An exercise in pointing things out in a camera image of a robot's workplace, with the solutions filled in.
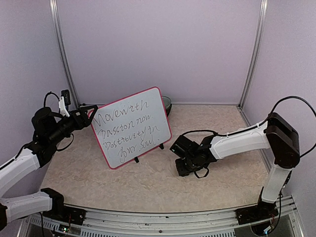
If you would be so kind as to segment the pink framed whiteboard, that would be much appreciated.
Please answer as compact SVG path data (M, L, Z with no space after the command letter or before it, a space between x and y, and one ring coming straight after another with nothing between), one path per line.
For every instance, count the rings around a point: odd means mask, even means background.
M98 108L91 127L110 169L118 169L172 137L161 91L152 87Z

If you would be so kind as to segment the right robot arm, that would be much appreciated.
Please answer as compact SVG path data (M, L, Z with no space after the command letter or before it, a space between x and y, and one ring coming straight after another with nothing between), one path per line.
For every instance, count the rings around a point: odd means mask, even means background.
M210 163L232 155L270 149L274 164L262 188L260 202L252 209L255 218L265 218L272 210L271 203L276 202L291 171L300 162L298 132L279 114L270 113L256 125L226 134L211 133L200 143L183 133L172 144L170 150L178 157L175 163L179 176L207 169Z

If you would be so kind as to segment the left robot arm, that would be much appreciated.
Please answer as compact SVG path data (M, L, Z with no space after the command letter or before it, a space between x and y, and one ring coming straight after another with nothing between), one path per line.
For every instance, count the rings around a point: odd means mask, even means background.
M73 132L91 125L98 107L80 107L70 112L55 113L50 107L39 109L32 118L33 139L22 146L16 156L0 167L0 227L34 213L47 212L63 220L69 215L64 197L57 191L44 188L31 195L4 198L3 195L16 183L35 170L46 166L59 143L73 137Z

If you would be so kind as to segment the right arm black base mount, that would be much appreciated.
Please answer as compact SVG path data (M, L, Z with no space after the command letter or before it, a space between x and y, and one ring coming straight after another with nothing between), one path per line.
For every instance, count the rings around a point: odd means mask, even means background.
M248 224L278 216L276 202L268 203L258 199L256 205L238 208L236 211L237 221L239 225Z

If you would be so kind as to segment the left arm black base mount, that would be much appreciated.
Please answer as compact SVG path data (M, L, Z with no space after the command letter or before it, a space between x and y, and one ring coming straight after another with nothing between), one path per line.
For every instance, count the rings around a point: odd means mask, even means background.
M64 204L64 196L51 188L44 188L40 191L48 194L52 199L52 209L43 212L45 217L67 222L68 224L83 225L86 215L84 209L66 206Z

